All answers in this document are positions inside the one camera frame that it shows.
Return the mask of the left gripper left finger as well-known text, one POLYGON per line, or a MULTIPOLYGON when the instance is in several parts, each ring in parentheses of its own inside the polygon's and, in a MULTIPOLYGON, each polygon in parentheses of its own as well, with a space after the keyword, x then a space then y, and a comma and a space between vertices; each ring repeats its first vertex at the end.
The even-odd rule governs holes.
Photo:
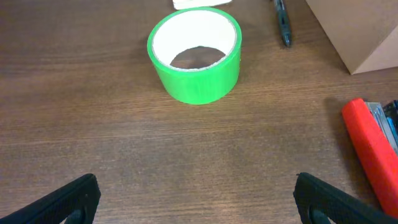
POLYGON ((94 174, 85 174, 24 208, 1 218, 2 224, 92 224, 101 192, 94 174))

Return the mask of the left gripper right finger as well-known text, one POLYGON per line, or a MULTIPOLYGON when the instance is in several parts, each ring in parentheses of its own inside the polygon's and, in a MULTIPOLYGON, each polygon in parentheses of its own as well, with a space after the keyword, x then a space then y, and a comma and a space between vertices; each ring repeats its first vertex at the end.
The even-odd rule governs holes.
POLYGON ((307 172, 297 175, 293 196, 303 224, 397 224, 396 218, 307 172))

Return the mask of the orange black stapler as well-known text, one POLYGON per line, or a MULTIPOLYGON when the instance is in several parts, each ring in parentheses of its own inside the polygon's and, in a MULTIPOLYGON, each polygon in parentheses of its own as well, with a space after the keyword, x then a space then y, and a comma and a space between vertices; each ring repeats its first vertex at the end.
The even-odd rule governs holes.
POLYGON ((344 105, 349 136, 384 212, 397 218, 397 153, 368 103, 356 98, 344 105))

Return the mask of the brown cardboard box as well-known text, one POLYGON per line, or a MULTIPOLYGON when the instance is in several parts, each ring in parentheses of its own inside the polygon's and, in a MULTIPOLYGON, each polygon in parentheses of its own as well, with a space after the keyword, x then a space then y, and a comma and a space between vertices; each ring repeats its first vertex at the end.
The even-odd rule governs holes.
POLYGON ((350 74, 397 66, 397 0, 307 0, 350 74))

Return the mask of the green tape roll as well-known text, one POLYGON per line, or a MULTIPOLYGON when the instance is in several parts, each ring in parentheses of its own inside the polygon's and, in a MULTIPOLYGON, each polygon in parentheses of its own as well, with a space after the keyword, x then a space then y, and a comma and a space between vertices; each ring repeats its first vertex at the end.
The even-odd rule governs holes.
POLYGON ((196 7, 171 13, 151 31, 147 53, 168 94, 191 105, 214 102, 227 95, 237 83, 243 35, 228 13, 213 7, 196 7), (208 47, 224 57, 202 68, 171 65, 181 52, 208 47))

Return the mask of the yellow sticky note pad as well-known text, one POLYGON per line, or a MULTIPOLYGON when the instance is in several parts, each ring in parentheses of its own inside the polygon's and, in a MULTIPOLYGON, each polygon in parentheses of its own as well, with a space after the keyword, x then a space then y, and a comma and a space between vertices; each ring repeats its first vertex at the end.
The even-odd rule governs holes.
POLYGON ((191 9, 196 7, 212 7, 228 4, 233 0, 172 0, 176 10, 191 9))

